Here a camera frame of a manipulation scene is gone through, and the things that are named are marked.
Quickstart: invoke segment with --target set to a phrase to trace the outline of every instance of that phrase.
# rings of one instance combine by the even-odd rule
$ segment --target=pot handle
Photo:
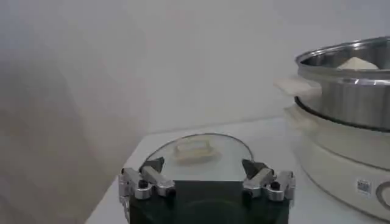
[[[299,96],[311,98],[321,95],[321,85],[294,75],[274,82],[274,85],[282,90],[287,96]]]
[[[297,105],[285,108],[285,116],[294,128],[302,132],[314,133],[318,131],[318,123],[304,115]]]

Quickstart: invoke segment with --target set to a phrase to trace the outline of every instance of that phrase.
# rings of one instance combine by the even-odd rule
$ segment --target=white appliance
[[[337,124],[299,103],[285,112],[302,132],[295,154],[308,176],[358,210],[390,220],[390,133]]]

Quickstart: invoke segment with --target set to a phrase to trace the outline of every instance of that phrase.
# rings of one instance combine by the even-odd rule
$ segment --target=black bolt
[[[274,190],[274,191],[279,191],[280,189],[280,183],[274,181],[271,183],[271,189]]]
[[[140,189],[145,189],[145,188],[147,188],[148,187],[148,183],[147,183],[147,181],[146,180],[140,180],[139,182],[138,182],[138,188],[140,188]]]

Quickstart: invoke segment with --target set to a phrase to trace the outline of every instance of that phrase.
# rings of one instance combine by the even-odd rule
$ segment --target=white wall
[[[272,86],[294,57],[390,32],[390,2],[365,0],[129,1],[144,33],[150,131],[279,115]]]
[[[387,34],[389,6],[1,1],[3,210],[82,222],[145,131],[280,114],[289,99],[272,81],[295,73],[296,54]]]
[[[0,2],[0,217],[83,223],[119,173],[148,123],[132,23],[119,1]]]

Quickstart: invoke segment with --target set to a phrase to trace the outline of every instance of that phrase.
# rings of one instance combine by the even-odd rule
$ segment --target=food in pot
[[[378,66],[374,65],[371,62],[362,60],[358,57],[353,57],[348,59],[342,65],[338,66],[339,69],[379,69]]]

